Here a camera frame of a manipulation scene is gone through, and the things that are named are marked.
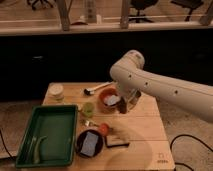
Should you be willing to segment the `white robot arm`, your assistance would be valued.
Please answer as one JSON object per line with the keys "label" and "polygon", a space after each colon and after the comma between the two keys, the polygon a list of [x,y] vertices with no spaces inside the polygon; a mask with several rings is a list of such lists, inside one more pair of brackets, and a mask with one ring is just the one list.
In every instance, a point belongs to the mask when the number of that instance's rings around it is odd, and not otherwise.
{"label": "white robot arm", "polygon": [[143,69],[144,64],[144,56],[130,50],[110,68],[117,92],[126,103],[142,91],[213,123],[213,86],[150,73]]}

